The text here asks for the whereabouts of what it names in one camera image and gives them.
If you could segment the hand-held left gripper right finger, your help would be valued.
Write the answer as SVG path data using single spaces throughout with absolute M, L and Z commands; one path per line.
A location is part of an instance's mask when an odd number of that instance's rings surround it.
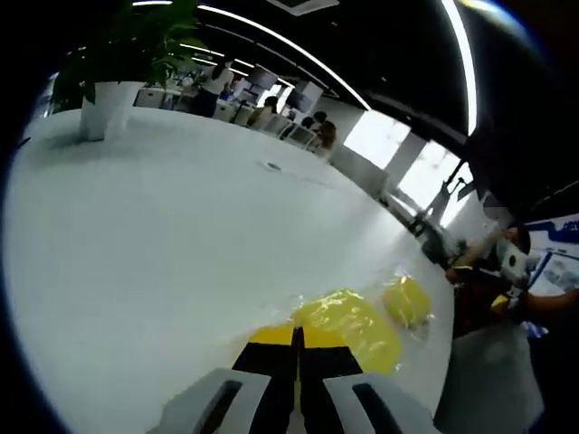
M 388 376 L 365 372 L 337 334 L 298 328 L 299 410 L 307 433 L 436 433 L 432 414 Z

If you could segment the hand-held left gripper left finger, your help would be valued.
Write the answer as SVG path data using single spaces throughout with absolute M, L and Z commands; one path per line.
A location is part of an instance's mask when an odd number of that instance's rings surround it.
M 285 433 L 294 410 L 298 345 L 291 324 L 249 338 L 233 366 L 216 368 L 163 408 L 152 433 Z

